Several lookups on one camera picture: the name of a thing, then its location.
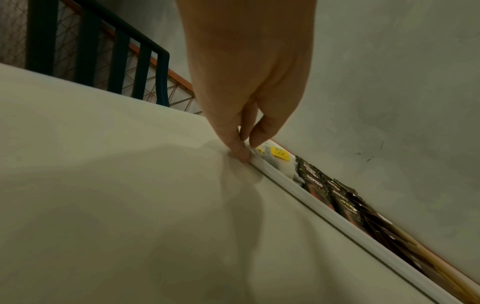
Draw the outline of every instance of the yellow sticker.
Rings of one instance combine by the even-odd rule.
[[[276,147],[270,147],[270,150],[273,156],[279,157],[284,160],[290,160],[290,154],[287,151]]]
[[[262,147],[257,147],[257,151],[259,151],[262,155],[265,155],[265,149]]]

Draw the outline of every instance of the chair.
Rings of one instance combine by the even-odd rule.
[[[121,94],[130,38],[140,43],[132,97],[143,99],[152,52],[157,53],[155,86],[157,104],[169,107],[167,79],[169,53],[94,0],[75,0],[82,15],[73,80],[93,86],[102,20],[115,27],[107,91]],[[52,76],[54,72],[59,0],[28,0],[25,68]]]

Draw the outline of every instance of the human hand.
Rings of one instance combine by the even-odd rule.
[[[302,98],[315,1],[272,1],[277,10],[265,5],[269,1],[177,2],[195,97],[218,137],[247,162],[243,141],[249,137],[257,147],[273,137]],[[255,124],[259,109],[263,117]]]

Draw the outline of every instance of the table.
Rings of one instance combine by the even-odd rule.
[[[432,303],[206,120],[0,65],[0,302]]]

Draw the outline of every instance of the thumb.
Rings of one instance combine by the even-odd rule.
[[[250,146],[256,148],[278,133],[286,119],[264,115],[250,133]]]

